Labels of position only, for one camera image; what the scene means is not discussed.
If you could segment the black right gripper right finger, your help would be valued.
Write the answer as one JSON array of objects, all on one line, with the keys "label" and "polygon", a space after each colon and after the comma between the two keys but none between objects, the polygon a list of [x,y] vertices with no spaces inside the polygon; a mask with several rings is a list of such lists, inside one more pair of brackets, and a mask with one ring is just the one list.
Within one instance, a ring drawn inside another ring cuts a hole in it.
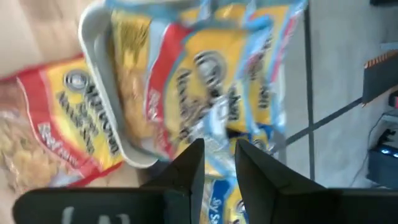
[{"label": "black right gripper right finger", "polygon": [[331,223],[339,196],[245,140],[235,147],[236,175],[249,223]]}]

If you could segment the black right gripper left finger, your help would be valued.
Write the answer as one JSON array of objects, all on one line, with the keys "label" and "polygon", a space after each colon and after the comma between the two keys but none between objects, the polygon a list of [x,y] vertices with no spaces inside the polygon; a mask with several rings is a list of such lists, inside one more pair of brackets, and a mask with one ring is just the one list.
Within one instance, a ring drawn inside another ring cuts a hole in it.
[{"label": "black right gripper left finger", "polygon": [[141,186],[156,199],[143,202],[142,223],[198,224],[204,189],[205,143],[194,140],[157,177]]}]

